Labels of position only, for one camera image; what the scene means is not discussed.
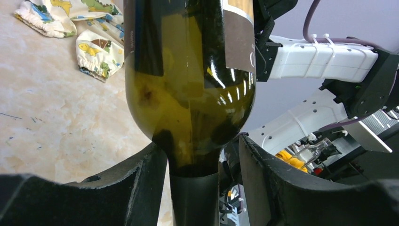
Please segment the black bracket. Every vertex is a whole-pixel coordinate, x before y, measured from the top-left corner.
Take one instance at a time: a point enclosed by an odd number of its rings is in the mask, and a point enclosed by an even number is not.
[[[267,42],[264,46],[256,48],[256,81],[267,81],[270,77],[281,43]]]
[[[328,89],[343,103],[348,118],[367,117],[383,108],[394,83],[399,55],[375,48],[378,58],[360,83],[326,79],[320,89]]]

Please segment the black plastic part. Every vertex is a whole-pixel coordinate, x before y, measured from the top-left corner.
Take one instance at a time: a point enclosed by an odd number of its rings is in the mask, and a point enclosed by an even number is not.
[[[266,43],[268,42],[271,32],[274,28],[274,20],[272,17],[269,17],[269,20],[266,23],[266,26],[263,29],[263,32],[257,35],[256,46],[260,51],[266,48]]]
[[[298,0],[254,0],[254,23],[255,34],[262,31],[269,17],[277,19],[292,10]]]
[[[240,201],[239,201],[239,199],[240,199],[241,197],[239,197],[239,196],[237,196],[237,197],[235,197],[233,200],[231,200],[230,202],[229,202],[229,204],[231,205],[231,206],[233,206],[233,207],[235,207],[235,208],[239,208],[240,207]]]
[[[338,184],[286,164],[246,136],[240,137],[239,145],[251,226],[396,226],[399,222],[399,180]]]
[[[330,156],[337,154],[342,154],[342,153],[338,151],[338,149],[334,145],[330,145],[321,152],[320,156],[314,162],[317,165],[319,165],[325,160],[327,160]]]
[[[150,144],[81,183],[0,175],[0,226],[156,226],[166,163]]]
[[[378,59],[360,83],[326,79],[320,89],[328,89],[335,96],[335,102],[343,103],[348,118],[367,117],[383,108],[388,100],[399,55],[375,48]]]
[[[396,71],[396,82],[395,86],[393,87],[393,90],[391,94],[389,95],[389,98],[387,102],[385,103],[386,108],[384,109],[385,112],[389,112],[399,106],[399,70]]]
[[[170,192],[174,226],[219,226],[219,173],[200,178],[170,175]]]
[[[268,81],[274,61],[276,60],[281,43],[267,42],[264,46],[257,46],[256,51],[256,81]]]

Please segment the gray wall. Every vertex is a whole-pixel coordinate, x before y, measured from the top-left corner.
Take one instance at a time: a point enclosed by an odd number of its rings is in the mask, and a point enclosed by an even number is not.
[[[297,6],[276,20],[272,34],[302,39],[303,22],[312,0],[298,0]],[[397,52],[399,49],[398,0],[322,0],[311,21],[309,32],[321,37],[354,36],[373,41]],[[243,131],[256,129],[299,104],[322,81],[282,79],[257,83],[253,111]]]

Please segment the white robot arm segment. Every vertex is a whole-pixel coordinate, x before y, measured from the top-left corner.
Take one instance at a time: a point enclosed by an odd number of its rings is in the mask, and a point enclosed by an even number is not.
[[[317,90],[306,101],[248,136],[270,154],[277,154],[287,146],[331,123],[347,119],[342,103],[334,102],[334,94],[327,89]]]
[[[378,58],[359,44],[309,43],[306,40],[270,36],[281,43],[269,79],[315,78],[361,82]]]

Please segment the bottle neck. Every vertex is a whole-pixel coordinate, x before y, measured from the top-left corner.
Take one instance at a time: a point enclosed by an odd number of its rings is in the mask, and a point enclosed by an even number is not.
[[[219,172],[220,149],[215,149],[204,155],[191,152],[193,156],[186,162],[181,162],[180,152],[173,151],[168,155],[169,172],[176,177],[198,178]]]
[[[170,175],[174,226],[219,226],[219,173],[199,178]]]

